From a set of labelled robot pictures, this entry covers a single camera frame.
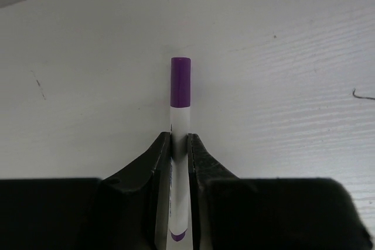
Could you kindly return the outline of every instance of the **white wall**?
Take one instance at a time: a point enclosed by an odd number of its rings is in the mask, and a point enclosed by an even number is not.
[[[116,172],[168,130],[169,59],[189,56],[213,156],[243,177],[333,177],[374,234],[375,102],[351,96],[375,96],[374,15],[375,0],[0,9],[0,177]]]

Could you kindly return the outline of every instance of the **purple marker cap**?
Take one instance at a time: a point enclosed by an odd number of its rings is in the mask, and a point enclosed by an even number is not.
[[[187,108],[190,106],[191,60],[172,58],[171,62],[171,107]]]
[[[173,238],[174,241],[181,241],[182,238],[185,237],[185,234],[186,234],[186,231],[184,231],[183,233],[179,234],[179,235],[175,235],[173,233],[171,233],[171,237]]]

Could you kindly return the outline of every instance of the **marker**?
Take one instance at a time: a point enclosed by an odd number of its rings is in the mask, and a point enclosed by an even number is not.
[[[169,196],[169,230],[181,241],[188,229],[189,175],[188,133],[190,131],[189,58],[172,58],[171,67],[171,192]]]

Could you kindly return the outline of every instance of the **black mark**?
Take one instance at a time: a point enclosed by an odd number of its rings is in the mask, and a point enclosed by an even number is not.
[[[46,96],[45,96],[45,95],[44,95],[44,93],[43,93],[43,88],[42,88],[42,86],[40,85],[40,82],[39,82],[39,80],[38,80],[38,79],[36,79],[36,75],[35,75],[34,71],[33,71],[33,70],[31,70],[31,72],[32,72],[32,74],[33,74],[33,76],[34,76],[34,78],[35,78],[35,80],[36,80],[37,86],[38,86],[38,87],[39,87],[39,89],[40,89],[40,93],[42,94],[42,96],[43,96],[43,99],[45,99],[45,100],[46,100]]]
[[[375,101],[375,98],[373,98],[373,97],[362,97],[362,96],[356,95],[356,89],[355,88],[353,89],[353,97],[355,97],[357,99],[367,99],[367,100],[374,100]]]

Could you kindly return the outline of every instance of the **scuff mark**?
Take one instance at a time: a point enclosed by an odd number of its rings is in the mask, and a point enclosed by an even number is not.
[[[193,47],[195,46],[196,44],[189,44],[189,45],[186,45],[186,46],[183,46],[181,48],[178,48],[178,50],[182,50],[182,49],[185,49],[185,48],[188,48],[188,47]]]
[[[228,50],[228,53],[231,53],[231,52],[237,52],[237,51],[243,51],[243,50],[246,50],[246,49],[249,49],[250,47],[243,47],[243,48],[239,48],[239,49],[230,49]]]
[[[43,88],[42,88],[42,86],[40,85],[39,80],[36,79],[36,75],[35,75],[34,71],[31,70],[31,72],[32,72],[32,74],[33,74],[33,76],[34,76],[34,78],[35,78],[35,80],[36,80],[37,86],[39,87],[39,90],[40,90],[41,95],[43,96],[43,99],[44,99],[44,100],[47,100],[47,99],[46,99],[46,96],[45,96],[44,93],[43,93]]]

